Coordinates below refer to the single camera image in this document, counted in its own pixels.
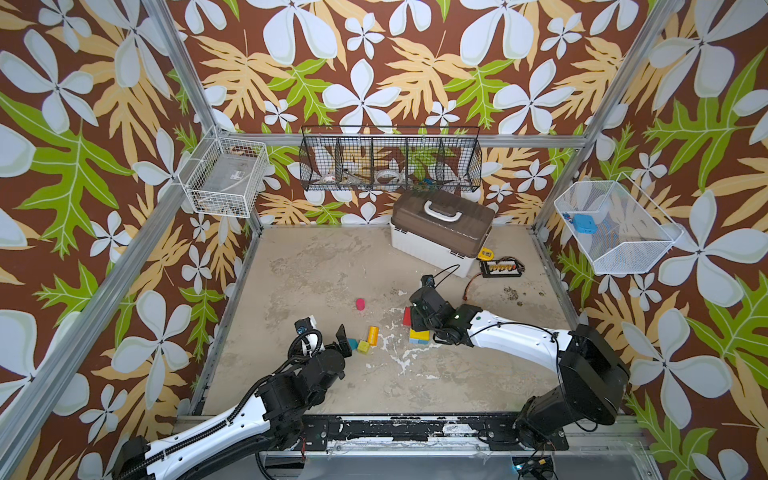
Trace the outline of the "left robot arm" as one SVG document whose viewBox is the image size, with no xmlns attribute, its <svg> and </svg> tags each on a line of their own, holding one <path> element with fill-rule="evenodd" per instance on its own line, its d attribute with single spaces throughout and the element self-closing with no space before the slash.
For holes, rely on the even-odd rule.
<svg viewBox="0 0 768 480">
<path fill-rule="evenodd" d="M 126 441 L 111 477 L 202 479 L 248 455 L 294 445 L 304 414 L 325 400 L 352 356 L 343 326 L 335 337 L 326 344 L 319 330 L 306 329 L 292 341 L 285 362 L 257 380 L 234 407 L 165 439 Z"/>
</svg>

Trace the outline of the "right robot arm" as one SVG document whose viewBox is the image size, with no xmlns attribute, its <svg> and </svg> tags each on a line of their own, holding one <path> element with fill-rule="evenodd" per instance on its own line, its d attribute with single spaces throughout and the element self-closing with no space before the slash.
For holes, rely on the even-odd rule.
<svg viewBox="0 0 768 480">
<path fill-rule="evenodd" d="M 567 425 L 588 420 L 610 426 L 619 416 L 630 372 L 597 331 L 548 329 L 513 321 L 470 304 L 453 307 L 425 285 L 410 298 L 411 327 L 444 345 L 500 351 L 557 375 L 558 385 L 529 398 L 517 413 L 513 439 L 529 448 L 551 446 Z"/>
</svg>

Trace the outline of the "orange supermarket block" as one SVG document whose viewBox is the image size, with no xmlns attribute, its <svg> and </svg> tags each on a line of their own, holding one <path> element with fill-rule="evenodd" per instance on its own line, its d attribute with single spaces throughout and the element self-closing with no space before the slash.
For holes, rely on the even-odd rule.
<svg viewBox="0 0 768 480">
<path fill-rule="evenodd" d="M 378 344 L 378 338 L 379 338 L 379 328 L 375 326 L 370 326 L 368 330 L 368 335 L 367 335 L 367 342 L 371 346 L 376 346 Z"/>
</svg>

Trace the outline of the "yellow tape measure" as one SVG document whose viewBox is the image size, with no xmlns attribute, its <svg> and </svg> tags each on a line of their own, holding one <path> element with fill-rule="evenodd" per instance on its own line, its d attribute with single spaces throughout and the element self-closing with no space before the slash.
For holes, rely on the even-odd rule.
<svg viewBox="0 0 768 480">
<path fill-rule="evenodd" d="M 478 252 L 477 258 L 481 261 L 492 261 L 495 258 L 495 253 L 490 248 L 483 247 Z"/>
</svg>

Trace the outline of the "white toolbox brown lid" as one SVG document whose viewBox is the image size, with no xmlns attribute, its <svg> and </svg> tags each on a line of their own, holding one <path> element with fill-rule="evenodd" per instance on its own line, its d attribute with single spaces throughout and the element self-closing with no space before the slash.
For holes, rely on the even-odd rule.
<svg viewBox="0 0 768 480">
<path fill-rule="evenodd" d="M 390 218 L 391 244 L 430 265 L 466 277 L 492 228 L 495 212 L 445 191 L 402 194 Z"/>
</svg>

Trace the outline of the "blue object in basket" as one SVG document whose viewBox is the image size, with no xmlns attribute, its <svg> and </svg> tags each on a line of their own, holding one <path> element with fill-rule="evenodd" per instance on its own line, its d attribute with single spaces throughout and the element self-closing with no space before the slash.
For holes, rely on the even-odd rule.
<svg viewBox="0 0 768 480">
<path fill-rule="evenodd" d="M 598 232 L 598 225 L 590 215 L 575 214 L 570 218 L 570 223 L 578 234 L 593 235 Z"/>
</svg>

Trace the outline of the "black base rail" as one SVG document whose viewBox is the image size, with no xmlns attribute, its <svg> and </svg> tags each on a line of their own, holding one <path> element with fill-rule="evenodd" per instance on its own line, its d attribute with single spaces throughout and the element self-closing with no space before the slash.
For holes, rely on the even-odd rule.
<svg viewBox="0 0 768 480">
<path fill-rule="evenodd" d="M 558 429 L 544 440 L 515 428 L 515 412 L 458 414 L 340 415 L 303 417 L 304 443 L 308 451 L 328 449 L 333 442 L 383 440 L 425 446 L 443 439 L 474 441 L 492 451 L 547 448 L 566 451 L 569 445 Z"/>
</svg>

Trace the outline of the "aluminium frame post left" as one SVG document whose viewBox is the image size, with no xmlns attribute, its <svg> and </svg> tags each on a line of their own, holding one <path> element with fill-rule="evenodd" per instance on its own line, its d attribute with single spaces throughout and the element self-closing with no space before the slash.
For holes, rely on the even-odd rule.
<svg viewBox="0 0 768 480">
<path fill-rule="evenodd" d="M 174 70 L 179 77 L 181 87 L 187 94 L 191 111 L 197 114 L 202 127 L 201 141 L 216 137 L 237 137 L 223 130 L 218 125 L 213 116 L 213 109 L 205 96 L 202 83 L 200 82 L 194 66 L 183 42 L 178 37 L 178 30 L 174 25 L 169 7 L 164 1 L 144 1 L 142 5 L 148 12 L 148 19 L 155 24 L 155 30 L 166 46 L 166 50 L 171 59 Z M 158 235 L 162 230 L 162 224 L 172 219 L 184 201 L 188 201 L 183 191 L 179 174 L 182 167 L 187 162 L 180 164 L 178 171 L 171 173 L 170 182 L 166 185 L 165 193 L 158 197 L 156 210 L 149 216 L 149 231 L 152 235 Z M 263 225 L 256 212 L 255 205 L 251 216 L 246 218 L 250 224 L 251 231 L 259 237 L 263 231 Z"/>
</svg>

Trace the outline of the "aluminium frame post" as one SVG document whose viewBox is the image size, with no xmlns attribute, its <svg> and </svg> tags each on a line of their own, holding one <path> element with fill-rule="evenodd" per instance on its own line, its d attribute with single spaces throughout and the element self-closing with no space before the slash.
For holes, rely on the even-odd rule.
<svg viewBox="0 0 768 480">
<path fill-rule="evenodd" d="M 585 128 L 581 137 L 582 143 L 576 147 L 568 162 L 545 199 L 542 208 L 537 215 L 532 230 L 538 234 L 547 228 L 549 219 L 555 211 L 555 200 L 564 193 L 574 174 L 579 170 L 584 161 L 590 157 L 590 152 L 596 147 L 598 135 L 606 129 L 610 114 L 620 103 L 634 77 L 638 73 L 643 62 L 648 58 L 656 40 L 663 33 L 669 19 L 684 5 L 684 1 L 657 1 L 650 11 L 645 23 L 640 29 L 636 39 L 622 60 L 614 80 L 610 83 L 605 96 L 601 100 L 598 109 L 592 117 L 592 121 Z"/>
<path fill-rule="evenodd" d="M 179 77 L 181 87 L 187 94 L 191 111 L 197 114 L 202 127 L 201 141 L 216 137 L 237 137 L 223 130 L 218 125 L 213 116 L 213 109 L 205 96 L 202 83 L 200 82 L 194 66 L 183 42 L 178 37 L 178 30 L 174 25 L 169 7 L 164 1 L 144 1 L 142 5 L 148 12 L 148 19 L 155 24 L 155 30 L 166 46 L 166 50 L 171 59 L 174 70 Z M 152 235 L 158 235 L 162 230 L 162 224 L 172 219 L 184 201 L 188 201 L 183 191 L 179 174 L 182 167 L 187 162 L 180 164 L 178 171 L 171 173 L 170 182 L 166 185 L 165 193 L 158 197 L 156 210 L 149 216 L 149 231 Z M 259 237 L 263 231 L 263 225 L 256 212 L 255 205 L 251 216 L 246 218 L 250 224 L 251 231 Z"/>
</svg>

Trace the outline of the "aluminium frame post right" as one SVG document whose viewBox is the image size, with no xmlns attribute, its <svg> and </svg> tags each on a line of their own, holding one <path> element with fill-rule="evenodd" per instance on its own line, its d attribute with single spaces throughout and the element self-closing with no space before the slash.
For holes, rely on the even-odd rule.
<svg viewBox="0 0 768 480">
<path fill-rule="evenodd" d="M 592 121 L 585 128 L 581 137 L 582 143 L 576 147 L 568 162 L 545 199 L 542 208 L 537 215 L 532 230 L 538 234 L 547 228 L 549 219 L 555 211 L 555 200 L 564 193 L 574 174 L 579 170 L 584 161 L 590 157 L 590 152 L 596 147 L 598 135 L 606 129 L 610 114 L 620 103 L 634 77 L 638 73 L 643 62 L 648 58 L 656 40 L 663 33 L 669 19 L 684 5 L 684 1 L 657 1 L 650 11 L 645 23 L 640 29 L 636 39 L 622 60 L 614 80 L 610 83 L 605 96 L 601 100 L 598 109 L 592 117 Z"/>
</svg>

